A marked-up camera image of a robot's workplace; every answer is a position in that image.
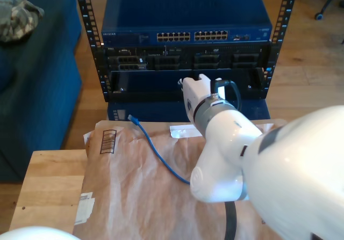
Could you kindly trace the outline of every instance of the black cable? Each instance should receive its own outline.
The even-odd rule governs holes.
[[[233,81],[230,81],[230,85],[231,85],[231,87],[233,88],[233,90],[234,90],[234,93],[235,93],[235,95],[236,95],[236,99],[237,99],[237,102],[238,102],[238,105],[236,106],[237,107],[237,110],[238,111],[241,111],[241,94],[240,94],[240,91],[239,91],[239,89],[238,89],[238,87],[237,87],[237,85],[236,85],[236,83],[235,82],[233,82]]]

